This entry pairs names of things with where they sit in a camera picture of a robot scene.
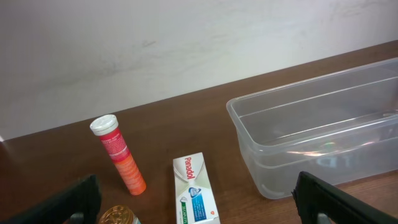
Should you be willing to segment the gold lid small jar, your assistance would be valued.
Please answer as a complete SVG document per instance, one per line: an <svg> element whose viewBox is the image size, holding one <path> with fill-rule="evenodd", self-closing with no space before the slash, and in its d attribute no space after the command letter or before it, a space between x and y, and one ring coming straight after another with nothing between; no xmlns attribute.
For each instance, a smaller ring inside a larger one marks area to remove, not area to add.
<svg viewBox="0 0 398 224"><path fill-rule="evenodd" d="M101 216L99 224L141 224L141 222L129 207L117 205Z"/></svg>

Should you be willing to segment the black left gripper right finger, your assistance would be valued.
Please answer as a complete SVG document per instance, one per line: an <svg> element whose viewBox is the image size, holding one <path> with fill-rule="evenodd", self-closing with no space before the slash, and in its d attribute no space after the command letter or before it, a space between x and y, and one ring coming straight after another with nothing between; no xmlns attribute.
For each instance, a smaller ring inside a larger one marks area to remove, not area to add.
<svg viewBox="0 0 398 224"><path fill-rule="evenodd" d="M302 223L397 224L397 219L301 171L292 192Z"/></svg>

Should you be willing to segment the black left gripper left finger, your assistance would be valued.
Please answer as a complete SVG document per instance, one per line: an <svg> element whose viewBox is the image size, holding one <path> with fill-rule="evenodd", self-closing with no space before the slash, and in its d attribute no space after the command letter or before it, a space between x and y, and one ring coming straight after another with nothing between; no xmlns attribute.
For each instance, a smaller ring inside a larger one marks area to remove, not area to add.
<svg viewBox="0 0 398 224"><path fill-rule="evenodd" d="M89 175L3 223L95 223L101 208L97 177Z"/></svg>

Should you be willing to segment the orange effervescent tablet tube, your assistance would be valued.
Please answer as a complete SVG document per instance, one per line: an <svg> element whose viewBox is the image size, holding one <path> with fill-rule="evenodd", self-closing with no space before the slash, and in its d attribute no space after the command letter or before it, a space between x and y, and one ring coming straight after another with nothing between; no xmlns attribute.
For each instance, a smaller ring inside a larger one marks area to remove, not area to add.
<svg viewBox="0 0 398 224"><path fill-rule="evenodd" d="M99 137L130 194L143 193L146 183L119 129L117 117L106 114L96 118L90 129Z"/></svg>

